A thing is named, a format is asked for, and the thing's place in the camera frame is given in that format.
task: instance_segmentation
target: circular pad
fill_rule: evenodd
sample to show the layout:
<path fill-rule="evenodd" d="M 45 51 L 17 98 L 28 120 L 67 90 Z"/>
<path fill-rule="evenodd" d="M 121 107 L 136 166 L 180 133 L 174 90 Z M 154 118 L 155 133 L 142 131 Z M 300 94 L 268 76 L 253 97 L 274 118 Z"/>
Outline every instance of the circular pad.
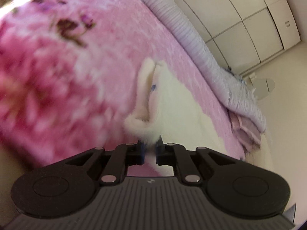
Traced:
<path fill-rule="evenodd" d="M 289 185 L 282 177 L 246 163 L 219 166 L 206 190 L 218 208 L 241 218 L 280 214 L 290 197 Z"/>
<path fill-rule="evenodd" d="M 45 197 L 54 197 L 65 193 L 69 183 L 64 178 L 48 176 L 36 181 L 33 185 L 35 193 Z"/>
<path fill-rule="evenodd" d="M 53 164 L 21 176 L 11 197 L 21 213 L 56 218 L 78 211 L 94 193 L 95 184 L 82 167 Z"/>

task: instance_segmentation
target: floor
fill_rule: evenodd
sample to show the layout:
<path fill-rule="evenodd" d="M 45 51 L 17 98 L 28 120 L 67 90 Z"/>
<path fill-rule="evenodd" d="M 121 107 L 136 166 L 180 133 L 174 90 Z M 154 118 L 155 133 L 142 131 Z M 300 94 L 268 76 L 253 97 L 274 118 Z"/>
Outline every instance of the floor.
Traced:
<path fill-rule="evenodd" d="M 299 43 L 255 74 L 275 82 L 275 89 L 259 106 L 267 118 L 275 172 L 291 187 L 290 203 L 297 203 L 295 223 L 299 224 L 307 219 L 307 44 Z"/>

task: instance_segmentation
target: folded blanket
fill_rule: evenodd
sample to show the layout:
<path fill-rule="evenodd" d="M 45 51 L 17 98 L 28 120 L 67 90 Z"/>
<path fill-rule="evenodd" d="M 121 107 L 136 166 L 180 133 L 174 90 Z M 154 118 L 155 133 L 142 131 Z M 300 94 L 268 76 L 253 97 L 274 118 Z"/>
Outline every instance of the folded blanket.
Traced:
<path fill-rule="evenodd" d="M 260 148 L 261 135 L 257 127 L 250 119 L 242 117 L 233 112 L 229 112 L 231 129 L 246 151 Z"/>
<path fill-rule="evenodd" d="M 177 143 L 187 150 L 205 146 L 226 154 L 223 140 L 212 120 L 202 112 L 192 94 L 169 71 L 165 62 L 146 59 L 139 71 L 134 111 L 126 118 L 128 132 L 154 144 L 159 136 L 165 143 Z M 155 158 L 148 160 L 154 167 Z M 155 167 L 161 175 L 172 175 L 170 167 Z"/>

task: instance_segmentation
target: bed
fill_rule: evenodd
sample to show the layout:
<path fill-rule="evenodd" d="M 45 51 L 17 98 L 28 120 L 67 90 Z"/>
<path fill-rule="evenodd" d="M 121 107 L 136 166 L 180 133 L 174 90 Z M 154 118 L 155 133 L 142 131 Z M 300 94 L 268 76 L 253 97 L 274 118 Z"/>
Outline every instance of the bed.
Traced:
<path fill-rule="evenodd" d="M 8 214 L 0 224 L 13 214 L 9 188 L 28 167 L 137 140 L 123 120 L 135 106 L 147 57 L 167 63 L 211 118 L 229 156 L 245 153 L 228 109 L 265 129 L 252 95 L 217 65 L 172 0 L 1 1 L 0 207 Z"/>

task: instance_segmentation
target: pink cloth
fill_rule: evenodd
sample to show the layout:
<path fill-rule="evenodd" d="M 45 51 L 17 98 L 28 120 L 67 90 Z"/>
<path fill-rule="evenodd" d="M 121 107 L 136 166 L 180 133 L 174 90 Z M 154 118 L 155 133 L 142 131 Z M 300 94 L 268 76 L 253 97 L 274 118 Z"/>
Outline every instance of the pink cloth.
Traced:
<path fill-rule="evenodd" d="M 229 155 L 244 155 L 226 109 L 142 1 L 61 1 L 36 0 L 1 20 L 0 130 L 20 155 L 41 166 L 135 141 L 122 122 L 133 109 L 146 57 L 165 60 L 212 118 Z M 78 36 L 82 46 L 61 37 L 56 24 L 67 18 L 78 24 L 70 37 L 89 28 Z"/>
<path fill-rule="evenodd" d="M 233 134 L 248 152 L 260 148 L 261 135 L 256 125 L 248 118 L 229 112 Z"/>

